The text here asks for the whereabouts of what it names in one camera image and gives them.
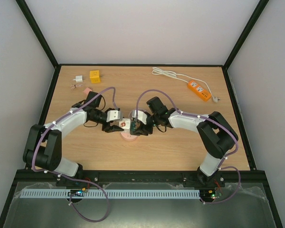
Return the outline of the green printed cube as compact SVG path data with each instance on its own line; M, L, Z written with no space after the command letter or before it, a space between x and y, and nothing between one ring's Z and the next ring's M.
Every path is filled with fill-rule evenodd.
M140 127L140 122L139 121L131 121L131 125L130 125L130 134L131 135L139 135L139 127Z

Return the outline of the white printed cube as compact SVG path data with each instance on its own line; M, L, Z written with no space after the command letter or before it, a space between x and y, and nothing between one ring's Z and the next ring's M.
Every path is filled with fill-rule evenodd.
M130 128L131 128L131 119L129 118L123 118L119 122L119 127L123 129L124 133L130 133Z

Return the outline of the pink round socket hub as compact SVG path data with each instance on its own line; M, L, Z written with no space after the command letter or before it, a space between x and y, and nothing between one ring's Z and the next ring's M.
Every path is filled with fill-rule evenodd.
M124 132L121 132L120 135L124 140L129 142L135 141L138 138L138 136L136 135L131 135L130 133L124 133Z

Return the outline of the pink small block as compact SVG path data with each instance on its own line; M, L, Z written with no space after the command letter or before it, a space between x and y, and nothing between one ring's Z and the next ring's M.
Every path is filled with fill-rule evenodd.
M84 94L88 95L90 92L92 92L93 90L91 88L86 88L83 92Z

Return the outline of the yellow cube socket adapter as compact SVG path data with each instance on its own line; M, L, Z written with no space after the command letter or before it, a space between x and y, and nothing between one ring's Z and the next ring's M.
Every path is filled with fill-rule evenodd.
M91 70L89 71L89 79L92 84L101 83L101 74L99 70Z

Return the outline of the white usb charger plug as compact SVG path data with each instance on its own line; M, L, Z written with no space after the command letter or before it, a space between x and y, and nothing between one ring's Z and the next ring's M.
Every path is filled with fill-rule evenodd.
M75 76L73 81L75 81L76 83L81 83L81 82L83 82L83 76L82 75Z

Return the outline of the orange power strip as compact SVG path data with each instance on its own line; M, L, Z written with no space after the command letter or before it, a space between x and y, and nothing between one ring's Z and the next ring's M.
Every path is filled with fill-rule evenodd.
M187 88L190 89L194 94L196 94L202 101L207 102L211 99L211 94L196 81L191 80L187 84Z

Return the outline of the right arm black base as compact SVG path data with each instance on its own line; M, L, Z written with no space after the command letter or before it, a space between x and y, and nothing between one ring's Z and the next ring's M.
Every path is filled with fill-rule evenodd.
M212 176L206 176L204 173L197 175L200 185L200 201L204 204L211 204L223 200L223 187L225 187L223 176L216 172Z

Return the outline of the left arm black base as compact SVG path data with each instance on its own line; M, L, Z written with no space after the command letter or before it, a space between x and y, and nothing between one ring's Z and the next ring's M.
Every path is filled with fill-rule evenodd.
M99 172L97 171L83 171L81 176L76 175L75 177L73 177L73 179L80 179L98 184L98 177ZM90 183L77 180L74 181L65 177L61 177L59 180L57 180L56 186L65 187L67 190L70 190L70 193L67 194L67 200L69 200L69 196L71 194L75 194L72 197L72 202L74 203L78 203L79 201L81 201L84 197L88 195L91 190L99 190L98 187Z

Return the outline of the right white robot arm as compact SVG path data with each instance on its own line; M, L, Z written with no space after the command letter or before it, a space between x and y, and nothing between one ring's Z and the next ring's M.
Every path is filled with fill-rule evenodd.
M153 128L180 128L198 133L207 151L206 157L197 169L198 182L208 186L214 181L215 173L220 169L228 152L238 148L238 135L219 112L209 115L189 114L176 108L168 109L158 97L147 101L151 111L142 109L131 111L130 133L135 136L148 136Z

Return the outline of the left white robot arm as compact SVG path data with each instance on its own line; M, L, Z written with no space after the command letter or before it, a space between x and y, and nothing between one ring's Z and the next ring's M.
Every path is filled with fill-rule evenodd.
M44 171L52 171L69 177L76 176L82 165L62 157L62 140L77 127L94 122L102 126L106 133L122 132L123 128L113 125L122 120L120 108L99 109L103 96L89 92L85 100L72 105L68 113L48 124L35 124L31 127L23 161L31 168L39 167Z

